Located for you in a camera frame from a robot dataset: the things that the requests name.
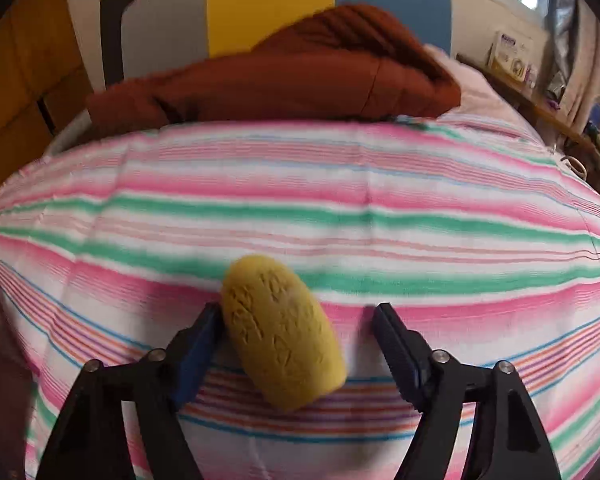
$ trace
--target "dark cloth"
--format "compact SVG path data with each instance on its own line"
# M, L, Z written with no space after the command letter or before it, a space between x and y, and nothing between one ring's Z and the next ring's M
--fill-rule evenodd
M0 479L24 478L32 374L0 300Z
M435 118L460 88L392 15L342 5L282 28L253 50L128 80L90 96L104 136L187 121Z

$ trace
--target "gray panel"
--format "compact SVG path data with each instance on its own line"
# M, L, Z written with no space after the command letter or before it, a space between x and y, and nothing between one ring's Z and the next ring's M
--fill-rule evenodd
M206 59L206 0L136 0L121 34L125 79Z

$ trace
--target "curtain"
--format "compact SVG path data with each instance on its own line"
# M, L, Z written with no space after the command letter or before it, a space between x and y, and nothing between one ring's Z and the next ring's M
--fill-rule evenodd
M560 100L560 114L574 130L582 132L600 94L600 22L584 0L578 0L577 27L573 69Z

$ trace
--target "bed sheet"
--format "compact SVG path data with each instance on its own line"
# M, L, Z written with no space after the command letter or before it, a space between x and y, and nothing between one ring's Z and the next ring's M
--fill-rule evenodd
M433 348L518 368L565 479L600 453L600 197L525 128L449 114L404 124L172 126L46 158L0 190L0 290L35 371L26 471L91 358L129 362L216 300L248 253L322 302L349 378L282 414L227 342L180 412L208 480L392 479L418 423L370 332L390 301ZM459 478L473 407L447 477ZM126 412L138 478L150 478Z

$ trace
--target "yellow sponge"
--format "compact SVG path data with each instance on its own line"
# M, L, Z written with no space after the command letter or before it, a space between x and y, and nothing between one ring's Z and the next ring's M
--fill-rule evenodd
M320 303L273 258L253 254L229 267L222 316L244 370L275 407L290 412L344 384L340 346Z

